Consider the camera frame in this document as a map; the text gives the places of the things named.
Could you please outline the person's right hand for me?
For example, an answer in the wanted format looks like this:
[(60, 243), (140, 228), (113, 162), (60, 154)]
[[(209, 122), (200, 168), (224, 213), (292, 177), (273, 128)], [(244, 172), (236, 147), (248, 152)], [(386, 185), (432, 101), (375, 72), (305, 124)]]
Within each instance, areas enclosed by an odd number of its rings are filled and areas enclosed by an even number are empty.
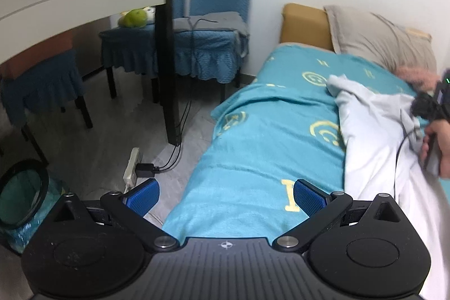
[(420, 160), (424, 162), (430, 150), (430, 139), (435, 137), (435, 142), (442, 153), (439, 176), (442, 179), (450, 178), (450, 124), (447, 120), (436, 119), (425, 128), (425, 136), (420, 150)]

